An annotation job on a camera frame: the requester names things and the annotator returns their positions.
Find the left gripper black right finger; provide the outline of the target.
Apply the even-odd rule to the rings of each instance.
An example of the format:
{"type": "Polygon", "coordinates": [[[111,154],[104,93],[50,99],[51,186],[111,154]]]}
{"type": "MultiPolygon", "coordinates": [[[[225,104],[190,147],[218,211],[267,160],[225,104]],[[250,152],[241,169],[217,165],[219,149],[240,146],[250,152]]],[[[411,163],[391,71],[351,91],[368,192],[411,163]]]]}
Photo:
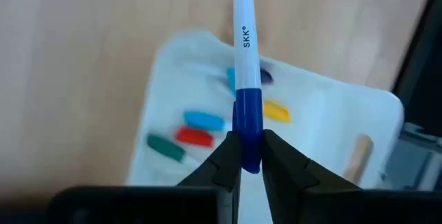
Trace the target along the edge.
{"type": "Polygon", "coordinates": [[[441,224],[441,193],[362,189],[266,130],[262,175],[274,223],[441,224]]]}

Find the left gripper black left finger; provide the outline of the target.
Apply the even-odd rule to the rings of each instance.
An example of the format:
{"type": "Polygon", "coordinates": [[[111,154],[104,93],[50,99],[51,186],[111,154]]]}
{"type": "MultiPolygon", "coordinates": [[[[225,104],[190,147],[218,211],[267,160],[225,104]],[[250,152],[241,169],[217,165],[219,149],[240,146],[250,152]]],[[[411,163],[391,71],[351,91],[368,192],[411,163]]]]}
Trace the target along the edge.
{"type": "Polygon", "coordinates": [[[56,194],[47,223],[237,223],[241,138],[219,147],[176,186],[81,186],[56,194]]]}

